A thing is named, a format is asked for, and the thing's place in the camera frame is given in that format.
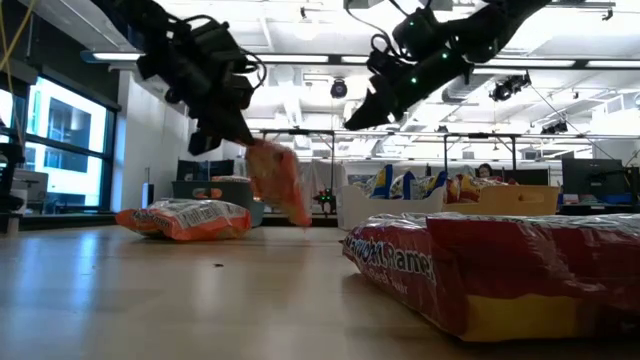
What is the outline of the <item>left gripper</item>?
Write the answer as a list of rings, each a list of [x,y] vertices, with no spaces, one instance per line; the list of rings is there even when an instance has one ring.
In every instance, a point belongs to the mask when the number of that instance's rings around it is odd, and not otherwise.
[[[199,121],[191,134],[188,152],[202,155],[217,149],[223,140],[253,146],[255,138],[243,121],[236,121],[253,96],[253,86],[244,75],[253,63],[240,52],[206,55],[197,50],[162,47],[137,60],[140,76],[159,78],[166,84],[164,100],[183,104]]]

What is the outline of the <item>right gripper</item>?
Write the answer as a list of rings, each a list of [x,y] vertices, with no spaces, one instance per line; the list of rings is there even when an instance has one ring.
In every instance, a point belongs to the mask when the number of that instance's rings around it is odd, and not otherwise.
[[[405,111],[394,108],[409,108],[469,70],[470,64],[462,55],[452,50],[439,50],[411,65],[395,80],[386,78],[381,92],[368,91],[364,102],[353,112],[344,127],[347,130],[363,130],[385,125],[389,123],[390,113],[395,121],[401,121]]]

